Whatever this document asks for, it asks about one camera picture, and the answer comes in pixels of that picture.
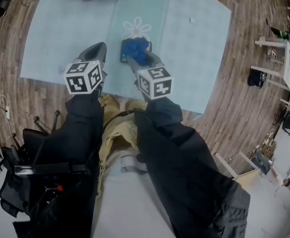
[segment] blue cloth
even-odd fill
[[[131,56],[140,66],[149,65],[149,60],[145,54],[149,42],[145,38],[127,39],[122,44],[122,52]]]

